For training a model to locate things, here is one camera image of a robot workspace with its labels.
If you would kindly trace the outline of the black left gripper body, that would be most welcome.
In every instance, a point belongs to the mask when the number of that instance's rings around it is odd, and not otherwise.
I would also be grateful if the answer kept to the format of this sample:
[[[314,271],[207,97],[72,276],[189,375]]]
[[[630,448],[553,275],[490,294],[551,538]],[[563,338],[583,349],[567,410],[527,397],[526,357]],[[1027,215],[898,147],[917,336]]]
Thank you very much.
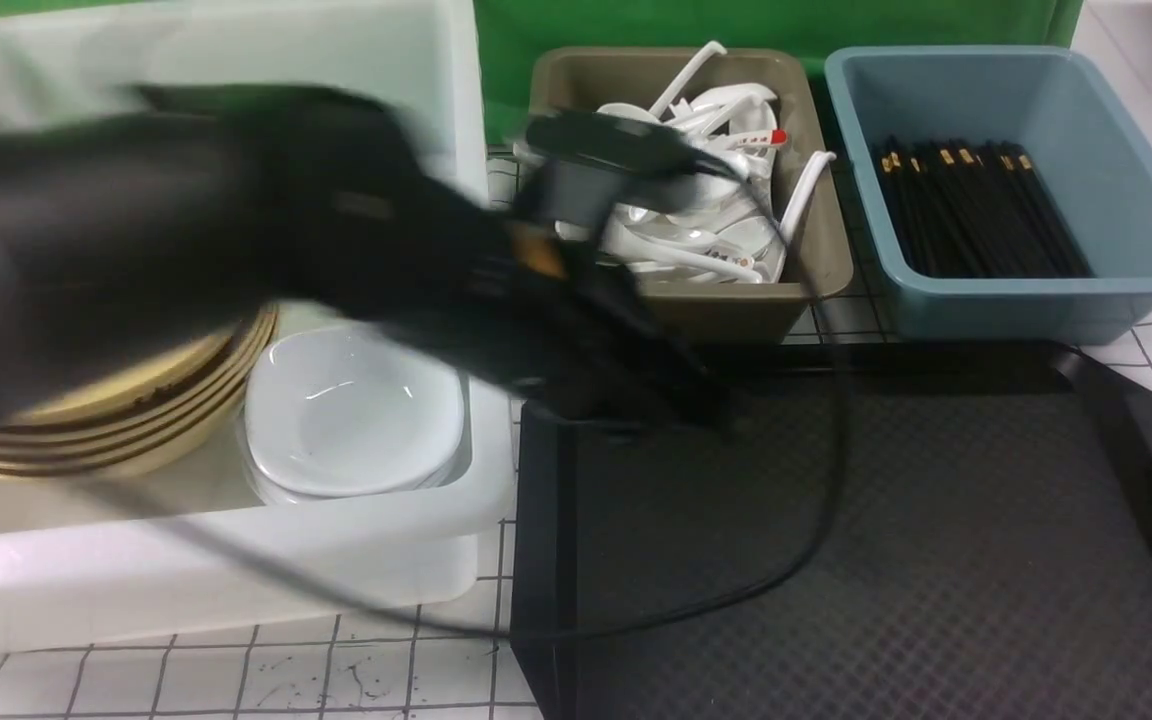
[[[406,318],[406,343],[558,424],[730,430],[732,389],[659,323],[622,266],[505,222],[463,242],[442,300]]]

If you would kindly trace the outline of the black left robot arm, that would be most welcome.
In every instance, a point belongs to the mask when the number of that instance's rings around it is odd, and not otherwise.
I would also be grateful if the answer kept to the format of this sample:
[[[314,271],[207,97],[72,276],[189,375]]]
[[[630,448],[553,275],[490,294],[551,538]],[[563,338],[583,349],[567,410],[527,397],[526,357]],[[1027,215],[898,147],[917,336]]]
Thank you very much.
[[[594,427],[728,427],[730,391],[602,262],[620,202],[714,170],[680,132],[531,119],[509,209],[422,168],[396,111],[333,88],[136,88],[143,109],[0,131],[0,424],[306,301]]]

